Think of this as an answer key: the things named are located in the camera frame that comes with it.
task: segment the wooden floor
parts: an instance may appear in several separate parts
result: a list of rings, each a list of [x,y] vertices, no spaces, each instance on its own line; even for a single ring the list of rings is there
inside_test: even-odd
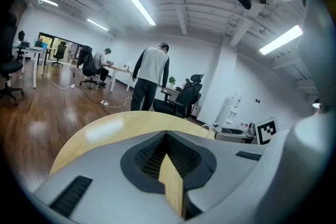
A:
[[[59,89],[46,78],[37,75],[37,87],[33,88],[32,62],[27,61],[26,71],[12,74],[12,87],[23,88],[25,94],[15,92],[18,106],[9,97],[0,100],[0,145],[5,153],[14,175],[29,191],[35,191],[49,176],[53,162],[63,145],[78,130],[96,119],[130,110],[131,99],[126,106],[118,109],[106,108],[96,104],[107,100],[109,105],[121,106],[125,98],[132,96],[130,88],[116,82],[113,93],[110,92],[110,77],[106,87],[92,85],[90,90],[82,84],[89,97],[78,87]],[[73,84],[78,86],[84,75],[75,67],[45,67],[45,76],[61,88]],[[0,88],[5,80],[0,79]]]

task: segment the office chair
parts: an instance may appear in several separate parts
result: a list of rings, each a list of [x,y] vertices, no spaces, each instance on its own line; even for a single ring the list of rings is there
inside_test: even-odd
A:
[[[186,118],[188,114],[188,105],[190,102],[198,95],[202,88],[201,75],[192,75],[190,80],[186,79],[187,84],[184,86],[182,92],[176,98],[176,101],[169,100],[168,96],[171,96],[170,93],[161,91],[165,94],[164,101],[159,99],[154,99],[153,108],[156,112],[161,112],[169,115],[178,116],[180,118]]]
[[[91,84],[99,85],[99,75],[100,70],[96,71],[94,62],[93,62],[93,56],[92,56],[92,48],[89,46],[83,46],[80,50],[77,66],[76,68],[79,69],[79,66],[83,65],[82,72],[86,77],[90,77],[90,79],[86,79],[79,82],[79,85],[81,86],[82,83],[89,83],[89,89],[91,89]]]
[[[21,91],[24,94],[22,88],[11,88],[9,74],[19,71],[23,64],[21,62],[12,61],[12,47],[13,40],[16,33],[16,16],[12,13],[8,13],[6,26],[3,28],[0,39],[0,74],[6,78],[5,88],[0,90],[0,100],[5,95],[12,97],[15,102],[16,98],[12,95],[12,92]]]
[[[54,54],[54,58],[56,58],[57,59],[57,61],[56,62],[53,62],[51,65],[53,65],[53,64],[57,64],[57,66],[59,66],[59,65],[62,65],[63,66],[63,64],[62,63],[60,63],[58,60],[59,59],[63,59],[63,57],[64,57],[64,52],[65,52],[65,50],[67,49],[67,46],[65,46],[65,42],[64,41],[62,41],[61,42],[61,45],[58,45],[58,48],[57,48],[57,52],[56,52],[56,54]]]

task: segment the gray shirt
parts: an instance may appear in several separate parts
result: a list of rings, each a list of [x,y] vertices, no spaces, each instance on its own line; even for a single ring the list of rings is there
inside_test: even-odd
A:
[[[95,54],[93,60],[95,62],[94,63],[94,68],[96,70],[100,69],[103,66],[103,64],[105,63],[104,58],[105,58],[105,52],[103,50],[101,50],[101,51],[99,51]]]

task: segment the green plant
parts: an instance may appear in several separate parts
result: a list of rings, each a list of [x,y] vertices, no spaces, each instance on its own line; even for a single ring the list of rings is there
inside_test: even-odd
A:
[[[176,79],[171,76],[169,79],[168,79],[168,82],[171,83],[172,85],[175,85],[175,82],[176,82]]]

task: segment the ceiling light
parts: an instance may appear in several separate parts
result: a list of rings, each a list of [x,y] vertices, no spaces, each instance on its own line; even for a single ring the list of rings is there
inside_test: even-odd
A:
[[[282,36],[278,37],[276,40],[272,41],[270,44],[264,46],[259,51],[265,55],[282,45],[292,41],[293,39],[301,36],[303,34],[302,30],[298,25],[295,25],[292,29],[288,30],[286,33],[284,33]]]
[[[320,98],[317,98],[317,99],[314,101],[313,107],[314,107],[314,108],[317,108],[317,109],[320,108]]]
[[[49,3],[49,4],[52,4],[52,5],[56,6],[56,7],[58,7],[58,4],[57,4],[57,3],[52,2],[52,1],[50,1],[50,0],[41,0],[41,1],[46,2],[46,3]]]
[[[97,23],[96,23],[96,22],[94,22],[93,20],[90,20],[90,19],[88,19],[87,21],[88,21],[88,22],[90,22],[90,23],[92,23],[92,24],[94,24],[94,25],[97,25],[98,27],[100,27],[100,28],[104,29],[105,31],[108,31],[108,29],[107,29],[107,28],[105,28],[105,27],[101,26],[100,24],[97,24]]]
[[[146,18],[150,25],[155,25],[152,17],[148,14],[147,10],[142,6],[139,0],[131,0],[133,4],[138,8],[138,10],[142,13],[142,15]]]

